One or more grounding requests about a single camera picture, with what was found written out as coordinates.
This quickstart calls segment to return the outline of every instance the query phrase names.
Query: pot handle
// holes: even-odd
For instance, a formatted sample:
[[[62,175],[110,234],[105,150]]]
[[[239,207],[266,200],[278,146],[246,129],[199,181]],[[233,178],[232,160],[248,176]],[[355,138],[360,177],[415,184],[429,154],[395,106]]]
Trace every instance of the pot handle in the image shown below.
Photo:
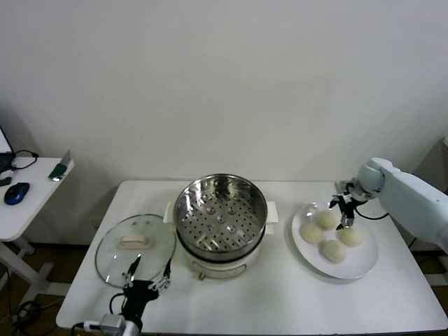
[[[274,234],[274,227],[272,224],[279,222],[279,215],[277,213],[277,206],[275,202],[268,201],[266,202],[267,205],[267,217],[266,217],[266,231],[265,233],[267,235],[273,235]]]

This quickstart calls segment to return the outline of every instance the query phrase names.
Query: small white desk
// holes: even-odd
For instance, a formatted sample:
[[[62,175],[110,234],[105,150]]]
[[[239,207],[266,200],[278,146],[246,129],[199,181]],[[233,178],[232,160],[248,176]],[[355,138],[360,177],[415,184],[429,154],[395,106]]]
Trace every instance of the small white desk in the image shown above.
[[[14,160],[14,164],[18,167],[23,167],[32,162],[32,160],[32,157],[17,157]],[[15,171],[10,185],[0,187],[0,262],[31,285],[27,294],[23,297],[23,302],[33,300],[38,294],[65,296],[69,289],[69,284],[67,283],[50,283],[46,281],[53,264],[47,262],[39,272],[36,272],[22,260],[24,254],[34,252],[34,248],[25,239],[21,238],[22,233],[28,228],[36,214],[65,179],[63,178],[60,182],[54,182],[48,178],[48,175],[60,160],[60,158],[40,157],[32,166]],[[73,166],[74,163],[72,161],[65,175],[73,169]],[[5,192],[10,186],[19,182],[28,182],[30,184],[28,193],[19,204],[13,206],[5,204]],[[21,248],[17,255],[6,247],[5,244],[1,243],[11,241],[14,241]],[[0,287],[4,286],[6,280],[5,274],[0,280]]]
[[[187,184],[126,181],[120,185],[57,315],[59,327],[99,321],[118,292],[95,270],[95,251],[107,230],[135,214],[162,215],[167,202],[173,202]],[[298,204],[328,201],[333,183],[255,184],[267,200],[276,202],[279,212],[274,234],[264,236],[255,264],[234,279],[199,281],[177,244],[171,286],[146,306],[144,333],[329,335],[448,327],[445,313],[391,219],[371,223],[379,245],[379,259],[371,273],[355,281],[332,279],[307,264],[290,231]],[[362,210],[370,216],[384,213],[375,201]],[[120,303],[114,305],[116,311]]]

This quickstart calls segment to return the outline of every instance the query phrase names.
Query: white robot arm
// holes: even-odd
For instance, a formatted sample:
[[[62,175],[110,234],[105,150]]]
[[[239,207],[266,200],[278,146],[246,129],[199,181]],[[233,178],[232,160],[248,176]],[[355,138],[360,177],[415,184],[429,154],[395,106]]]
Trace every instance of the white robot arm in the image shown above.
[[[351,181],[336,184],[342,195],[339,204],[340,228],[353,224],[353,210],[372,198],[416,238],[435,243],[448,253],[448,196],[420,178],[400,171],[391,162],[374,157],[366,162]]]

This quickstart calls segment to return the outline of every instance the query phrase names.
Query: computer mouse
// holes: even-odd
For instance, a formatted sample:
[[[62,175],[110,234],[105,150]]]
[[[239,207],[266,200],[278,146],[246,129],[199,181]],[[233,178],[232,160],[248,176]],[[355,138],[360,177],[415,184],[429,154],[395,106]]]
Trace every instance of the computer mouse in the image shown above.
[[[16,205],[21,203],[23,197],[28,193],[29,183],[17,183],[7,189],[5,193],[5,203],[7,205]]]

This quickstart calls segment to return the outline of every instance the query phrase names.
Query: cable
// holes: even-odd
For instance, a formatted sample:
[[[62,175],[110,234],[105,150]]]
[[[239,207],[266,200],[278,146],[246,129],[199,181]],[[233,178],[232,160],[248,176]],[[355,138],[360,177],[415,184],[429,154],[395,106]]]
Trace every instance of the cable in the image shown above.
[[[46,306],[42,306],[41,310],[45,310],[50,307],[61,307],[61,305],[59,303],[62,301],[64,301],[64,298],[58,299],[58,300],[54,301],[53,303],[47,304]]]
[[[113,301],[116,299],[116,298],[118,298],[119,296],[124,296],[125,294],[124,293],[118,293],[118,294],[115,294],[113,297],[111,297],[111,300],[109,301],[109,312],[111,313],[111,314],[113,314],[113,310],[112,310],[112,303],[113,303]]]
[[[18,334],[22,333],[25,336],[46,336],[50,334],[52,331],[57,329],[57,325],[54,325],[51,329],[47,330],[43,334],[35,335],[28,333],[24,328],[30,326],[35,320],[39,317],[40,313],[47,308],[56,307],[59,302],[63,299],[58,299],[50,304],[47,304],[44,307],[41,307],[39,303],[34,301],[26,301],[17,307],[15,312],[11,308],[11,273],[9,269],[6,268],[6,274],[8,275],[8,311],[9,316],[13,320],[14,329],[11,332],[11,335],[17,331]]]
[[[410,249],[412,247],[412,245],[414,245],[416,240],[417,240],[417,238],[413,238],[413,240],[410,242],[410,244],[407,247]]]
[[[8,311],[9,316],[13,317],[13,310],[11,308],[11,274],[9,268],[6,268],[6,274],[8,275]]]
[[[38,153],[31,152],[30,150],[26,150],[26,149],[18,150],[17,152],[14,153],[14,155],[17,155],[18,153],[21,153],[21,152],[29,153],[29,154],[31,155],[31,157],[34,158],[34,161],[31,162],[31,163],[29,163],[29,164],[27,164],[27,165],[24,166],[24,167],[17,167],[17,166],[15,166],[14,164],[12,164],[12,165],[11,165],[11,169],[12,169],[12,170],[20,170],[20,169],[28,168],[29,166],[34,165],[34,164],[36,163],[38,157],[39,157],[39,154],[38,154]]]
[[[368,219],[369,221],[379,221],[380,219],[383,219],[383,218],[389,216],[389,213],[385,213],[383,216],[380,216],[380,217],[368,217],[368,216],[364,216],[362,213],[360,213],[357,208],[355,208],[355,212],[359,216],[361,216],[361,217],[363,217],[365,219]]]
[[[77,328],[84,329],[84,323],[80,322],[80,323],[77,323],[77,324],[73,325],[73,327],[71,327],[71,331],[70,331],[70,335],[71,336],[76,336],[75,335],[75,329],[77,329]]]

